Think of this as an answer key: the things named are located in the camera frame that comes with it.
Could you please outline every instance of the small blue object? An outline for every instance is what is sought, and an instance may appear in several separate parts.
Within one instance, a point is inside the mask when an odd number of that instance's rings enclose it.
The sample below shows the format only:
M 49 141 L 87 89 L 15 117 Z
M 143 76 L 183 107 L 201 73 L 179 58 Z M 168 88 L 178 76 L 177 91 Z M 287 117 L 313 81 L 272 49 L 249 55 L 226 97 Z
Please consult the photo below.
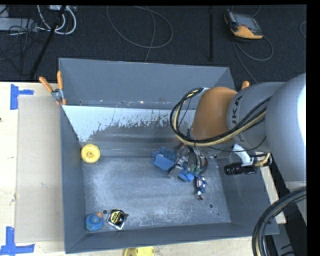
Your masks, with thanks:
M 11 84 L 11 94 L 10 94 L 10 110 L 18 109 L 18 96 L 19 95 L 33 95 L 33 90 L 19 90 L 18 86 L 15 86 L 13 83 Z
M 187 171 L 186 169 L 182 169 L 182 171 L 179 173 L 179 178 L 181 178 L 182 180 L 186 181 L 186 182 L 191 182 L 195 179 L 195 175 L 189 171 Z
M 96 232 L 100 230 L 104 225 L 104 220 L 97 215 L 97 213 L 91 213 L 85 218 L 85 228 L 89 232 Z
M 168 172 L 169 169 L 174 166 L 177 160 L 177 154 L 174 151 L 170 151 L 165 146 L 160 147 L 152 153 L 151 163 L 159 167 L 163 172 Z
M 15 229 L 7 226 L 5 234 L 5 245 L 0 248 L 0 255 L 15 256 L 16 254 L 28 254 L 33 253 L 35 244 L 16 246 L 15 244 Z
M 175 162 L 165 158 L 162 154 L 158 154 L 155 157 L 155 161 L 153 164 L 157 167 L 159 167 L 164 172 L 168 172 L 171 167 L 175 165 Z

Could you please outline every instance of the black stand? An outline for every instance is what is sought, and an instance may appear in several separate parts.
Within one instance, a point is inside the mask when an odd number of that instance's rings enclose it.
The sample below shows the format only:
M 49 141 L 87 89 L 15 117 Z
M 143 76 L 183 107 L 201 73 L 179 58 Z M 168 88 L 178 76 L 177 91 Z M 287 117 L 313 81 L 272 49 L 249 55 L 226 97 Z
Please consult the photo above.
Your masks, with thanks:
M 60 18 L 61 18 L 61 16 L 62 16 L 62 14 L 65 12 L 65 9 L 66 9 L 66 5 L 61 5 L 61 8 L 60 8 Z M 49 36 L 47 37 L 47 39 L 46 39 L 46 41 L 45 41 L 45 43 L 44 43 L 44 46 L 43 46 L 41 52 L 39 53 L 39 55 L 38 55 L 38 57 L 37 57 L 34 65 L 33 65 L 33 68 L 32 68 L 32 70 L 31 70 L 30 77 L 29 77 L 30 80 L 33 80 L 33 78 L 34 78 L 34 76 L 35 76 L 35 73 L 36 73 L 36 71 L 37 71 L 37 69 L 38 69 L 38 67 L 39 67 L 39 64 L 40 64 L 42 58 L 43 58 L 44 55 L 45 55 L 45 52 L 46 52 L 46 50 L 47 50 L 47 48 L 48 48 L 48 45 L 49 45 L 52 37 L 54 36 L 55 30 L 56 30 L 57 26 L 59 25 L 59 23 L 60 23 L 60 20 L 58 21 L 58 19 L 56 19 L 56 20 L 54 21 L 53 26 L 51 27 L 51 30 L 50 30 L 50 34 L 49 34 Z
M 214 6 L 209 6 L 209 61 L 212 62 L 214 59 L 214 42 L 213 42 L 213 36 L 214 36 Z

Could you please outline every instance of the bin floor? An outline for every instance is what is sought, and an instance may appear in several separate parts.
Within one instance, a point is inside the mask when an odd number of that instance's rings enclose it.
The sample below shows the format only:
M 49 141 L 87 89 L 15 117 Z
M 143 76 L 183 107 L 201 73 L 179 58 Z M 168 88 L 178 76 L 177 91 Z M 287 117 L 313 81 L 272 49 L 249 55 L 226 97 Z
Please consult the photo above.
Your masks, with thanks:
M 168 177 L 151 157 L 101 156 L 83 163 L 86 214 L 121 209 L 128 214 L 126 230 L 231 222 L 217 162 L 208 162 L 204 200 L 194 181 Z M 115 230 L 105 223 L 100 232 Z

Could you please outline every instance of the gray bin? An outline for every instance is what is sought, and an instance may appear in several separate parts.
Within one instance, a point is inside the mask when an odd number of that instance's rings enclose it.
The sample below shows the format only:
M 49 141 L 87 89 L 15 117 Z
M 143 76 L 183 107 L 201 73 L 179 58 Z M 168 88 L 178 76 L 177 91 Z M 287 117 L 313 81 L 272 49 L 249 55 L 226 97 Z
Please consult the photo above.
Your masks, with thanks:
M 237 156 L 208 155 L 208 185 L 198 200 L 192 182 L 169 178 L 151 163 L 155 150 L 179 146 L 169 124 L 175 104 L 193 88 L 235 89 L 229 68 L 60 58 L 59 70 L 67 99 L 60 108 L 66 253 L 252 235 L 270 205 L 260 172 L 227 176 L 224 166 Z M 99 147 L 96 163 L 81 159 L 86 144 Z M 86 230 L 88 214 L 112 209 L 128 214 L 123 230 L 106 223 L 107 214 L 101 230 Z M 266 233 L 279 233 L 275 221 Z

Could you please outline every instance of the wooden table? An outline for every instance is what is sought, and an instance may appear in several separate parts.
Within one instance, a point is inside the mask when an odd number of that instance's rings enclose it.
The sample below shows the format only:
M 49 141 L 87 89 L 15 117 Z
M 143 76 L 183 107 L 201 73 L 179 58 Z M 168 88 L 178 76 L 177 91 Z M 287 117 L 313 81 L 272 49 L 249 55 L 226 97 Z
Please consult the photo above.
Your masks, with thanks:
M 33 95 L 20 95 L 21 97 L 45 96 L 48 102 L 55 105 L 54 99 L 41 83 L 27 82 L 0 82 L 0 245 L 6 242 L 5 230 L 7 226 L 15 227 L 16 214 L 16 182 L 18 157 L 18 120 L 19 109 L 10 110 L 11 84 L 20 90 L 34 90 Z M 278 199 L 270 170 L 262 168 L 270 201 Z M 284 215 L 277 216 L 278 223 L 284 223 Z M 35 244 L 34 255 L 64 255 L 64 242 L 62 240 L 32 241 L 17 243 L 20 245 Z M 251 237 L 226 238 L 210 241 L 179 243 L 172 245 L 155 246 L 155 256 L 252 256 Z M 123 249 L 107 250 L 102 252 L 77 253 L 79 255 L 122 256 Z

